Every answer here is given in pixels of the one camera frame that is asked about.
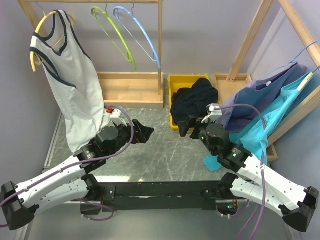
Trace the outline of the navy tank top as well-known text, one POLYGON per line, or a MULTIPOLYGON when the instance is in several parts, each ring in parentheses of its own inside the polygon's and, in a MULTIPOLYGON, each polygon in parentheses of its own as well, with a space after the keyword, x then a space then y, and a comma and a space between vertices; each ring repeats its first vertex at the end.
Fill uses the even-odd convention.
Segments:
POLYGON ((218 90, 206 78, 199 78, 191 88, 180 88, 172 95, 170 113, 174 124, 186 121, 189 116, 204 117, 207 105, 217 104, 218 100, 218 90))

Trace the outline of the green hanger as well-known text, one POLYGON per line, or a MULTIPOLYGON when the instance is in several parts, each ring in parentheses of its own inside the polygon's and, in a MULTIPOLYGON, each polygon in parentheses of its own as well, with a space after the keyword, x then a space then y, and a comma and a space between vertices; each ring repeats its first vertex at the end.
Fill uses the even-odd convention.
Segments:
POLYGON ((109 16, 107 10, 103 10, 102 8, 98 7, 98 6, 93 6, 91 8, 91 14, 94 17, 94 19, 96 20, 96 22, 98 23, 98 25, 100 26, 100 28, 102 29, 102 31, 105 33, 105 35, 109 38, 109 40, 113 43, 113 45, 117 48, 117 50, 121 53, 121 55, 126 59, 127 62, 129 62, 130 64, 132 64, 133 69, 137 70, 137 64, 136 61, 133 57, 133 54, 129 48, 129 45, 127 44, 124 36, 122 35, 121 31, 119 30, 118 26, 115 24, 115 22, 111 19, 111 17, 109 16), (113 38, 111 37, 111 35, 107 32, 107 30, 104 28, 104 26, 101 24, 98 16, 103 16, 113 27, 114 31, 116 32, 117 36, 119 37, 125 52, 122 51, 122 49, 117 45, 117 43, 113 40, 113 38))

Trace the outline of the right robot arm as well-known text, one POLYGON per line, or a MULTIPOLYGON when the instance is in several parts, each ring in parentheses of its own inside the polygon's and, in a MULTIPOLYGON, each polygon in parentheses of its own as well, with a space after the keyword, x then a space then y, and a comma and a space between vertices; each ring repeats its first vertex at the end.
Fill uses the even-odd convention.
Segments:
POLYGON ((230 134, 219 123, 188 117, 177 123, 179 135, 190 128, 193 140, 201 140, 212 156, 230 172, 220 181, 219 193, 224 199, 244 198, 264 206, 291 228, 305 233, 317 209, 320 192, 298 185, 266 165, 244 147, 232 142, 230 134))

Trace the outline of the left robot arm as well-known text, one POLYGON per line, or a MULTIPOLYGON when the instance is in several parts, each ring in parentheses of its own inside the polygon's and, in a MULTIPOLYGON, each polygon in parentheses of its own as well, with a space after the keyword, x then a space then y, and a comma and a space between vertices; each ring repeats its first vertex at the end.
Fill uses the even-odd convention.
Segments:
POLYGON ((12 181, 0 189, 5 227, 11 231, 29 224, 41 212, 73 200, 94 201, 102 188, 92 172, 131 144, 145 144, 154 128, 134 119, 128 125, 104 127, 71 157, 45 173, 22 183, 12 181))

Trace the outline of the white tank top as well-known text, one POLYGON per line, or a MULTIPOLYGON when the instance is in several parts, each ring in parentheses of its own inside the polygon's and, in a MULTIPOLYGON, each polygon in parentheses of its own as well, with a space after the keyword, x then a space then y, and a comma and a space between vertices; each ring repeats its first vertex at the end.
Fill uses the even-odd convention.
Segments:
POLYGON ((42 60, 52 93, 65 119, 69 149, 74 153, 110 122, 97 71, 63 10, 54 11, 48 36, 33 33, 30 51, 42 60))

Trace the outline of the left wooden rack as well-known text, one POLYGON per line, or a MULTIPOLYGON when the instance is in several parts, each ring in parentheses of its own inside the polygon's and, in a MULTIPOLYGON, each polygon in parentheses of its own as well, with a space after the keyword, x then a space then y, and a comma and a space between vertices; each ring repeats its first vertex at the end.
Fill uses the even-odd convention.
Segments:
MULTIPOLYGON (((155 58, 162 65, 163 1, 162 0, 63 0, 63 3, 90 4, 157 4, 158 50, 155 58)), ((163 108, 164 74, 157 72, 98 72, 105 105, 116 104, 125 108, 163 108)))

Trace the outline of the wooden rack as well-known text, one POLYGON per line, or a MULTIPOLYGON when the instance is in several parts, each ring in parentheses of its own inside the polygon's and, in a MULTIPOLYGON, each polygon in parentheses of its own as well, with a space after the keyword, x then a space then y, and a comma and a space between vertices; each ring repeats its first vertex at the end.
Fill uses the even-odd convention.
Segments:
MULTIPOLYGON (((162 65, 163 1, 162 0, 63 0, 63 3, 90 4, 157 4, 158 50, 155 58, 162 65)), ((125 108, 163 108, 164 74, 157 72, 98 72, 105 105, 116 104, 125 108)))
MULTIPOLYGON (((315 41, 292 3, 289 0, 281 0, 279 4, 304 47, 315 41)), ((317 43, 307 51, 314 63, 319 65, 320 48, 317 43)), ((288 112, 299 94, 314 77, 314 74, 314 72, 308 72, 294 82, 284 86, 281 89, 280 96, 262 112, 254 106, 248 105, 249 108, 257 113, 257 117, 242 131, 233 133, 231 138, 258 157, 263 164, 266 164, 269 145, 273 144, 314 110, 314 107, 308 107, 308 104, 320 104, 318 100, 320 92, 316 89, 292 112, 288 112)))

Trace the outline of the yellow plastic bin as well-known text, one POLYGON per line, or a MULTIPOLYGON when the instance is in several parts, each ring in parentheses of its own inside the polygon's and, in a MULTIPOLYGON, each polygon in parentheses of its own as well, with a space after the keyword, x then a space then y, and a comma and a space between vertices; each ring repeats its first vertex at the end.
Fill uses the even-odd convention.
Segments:
POLYGON ((167 78, 168 80, 168 94, 169 94, 169 109, 172 107, 173 95, 182 88, 191 88, 194 83, 200 79, 204 78, 209 81, 213 86, 213 82, 207 74, 170 74, 167 78))

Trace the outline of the purple garment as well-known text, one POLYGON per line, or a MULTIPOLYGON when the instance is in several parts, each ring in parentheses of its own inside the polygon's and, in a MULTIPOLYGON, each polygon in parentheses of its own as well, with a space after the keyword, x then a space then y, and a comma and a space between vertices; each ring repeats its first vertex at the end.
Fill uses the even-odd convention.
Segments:
MULTIPOLYGON (((247 104, 263 112, 281 94, 281 89, 298 80, 307 72, 307 67, 295 63, 286 70, 264 79, 248 83, 221 106, 247 104)), ((230 133, 241 132, 258 114, 250 107, 238 106, 222 110, 222 116, 216 121, 230 133)))

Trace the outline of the right wooden rack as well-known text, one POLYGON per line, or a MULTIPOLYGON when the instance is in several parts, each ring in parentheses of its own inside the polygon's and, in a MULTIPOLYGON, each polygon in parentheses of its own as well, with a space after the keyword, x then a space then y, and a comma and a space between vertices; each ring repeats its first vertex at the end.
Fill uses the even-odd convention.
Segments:
MULTIPOLYGON (((315 41, 292 3, 289 0, 281 0, 279 4, 304 47, 315 41)), ((319 65, 320 48, 317 43, 307 51, 314 63, 319 65)), ((262 112, 254 106, 248 105, 249 108, 257 113, 257 117, 242 131, 233 133, 231 138, 258 157, 263 164, 266 164, 269 145, 273 144, 314 110, 314 107, 308 107, 308 104, 320 104, 318 100, 320 92, 316 89, 292 112, 288 112, 299 94, 314 77, 314 74, 314 72, 308 72, 294 82, 284 86, 281 89, 280 96, 262 112)))

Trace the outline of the black base bar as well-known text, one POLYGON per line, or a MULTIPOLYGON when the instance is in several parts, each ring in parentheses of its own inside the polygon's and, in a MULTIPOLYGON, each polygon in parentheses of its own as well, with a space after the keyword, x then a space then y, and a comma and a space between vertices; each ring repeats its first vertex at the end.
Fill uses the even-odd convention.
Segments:
POLYGON ((235 176, 220 181, 98 182, 92 174, 81 178, 88 185, 86 201, 101 201, 114 211, 202 209, 215 210, 217 201, 236 200, 231 193, 235 176))

